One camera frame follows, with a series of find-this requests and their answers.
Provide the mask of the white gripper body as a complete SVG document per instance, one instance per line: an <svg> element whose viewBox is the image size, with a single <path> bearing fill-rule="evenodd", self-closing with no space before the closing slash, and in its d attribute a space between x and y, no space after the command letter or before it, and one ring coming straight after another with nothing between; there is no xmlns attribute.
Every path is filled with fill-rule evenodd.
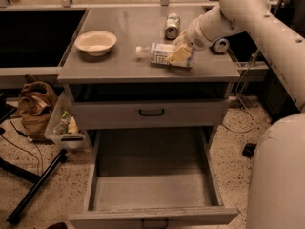
<svg viewBox="0 0 305 229"><path fill-rule="evenodd" d="M185 42L197 51L212 47L217 41L243 32L229 21L219 6L199 15L186 29Z"/></svg>

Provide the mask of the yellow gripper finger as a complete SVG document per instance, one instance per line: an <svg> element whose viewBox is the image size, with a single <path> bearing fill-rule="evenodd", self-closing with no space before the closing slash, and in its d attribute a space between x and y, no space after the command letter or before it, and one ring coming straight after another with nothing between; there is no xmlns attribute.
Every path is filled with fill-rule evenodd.
<svg viewBox="0 0 305 229"><path fill-rule="evenodd" d="M173 45L176 47L181 46L181 45L187 45L187 32L183 31L181 32L172 42Z"/></svg>
<svg viewBox="0 0 305 229"><path fill-rule="evenodd" d="M192 54L192 48L186 44L177 46L174 51L167 57L169 63L176 63L188 59Z"/></svg>

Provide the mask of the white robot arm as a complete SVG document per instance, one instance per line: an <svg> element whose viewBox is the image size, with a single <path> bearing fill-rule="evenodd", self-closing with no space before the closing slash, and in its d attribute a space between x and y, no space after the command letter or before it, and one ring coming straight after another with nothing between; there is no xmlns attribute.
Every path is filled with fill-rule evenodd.
<svg viewBox="0 0 305 229"><path fill-rule="evenodd" d="M254 149L247 229L305 229L305 40L278 20L268 0L219 0L173 41L177 64L222 36L245 31L270 66L261 91L298 109L266 130Z"/></svg>

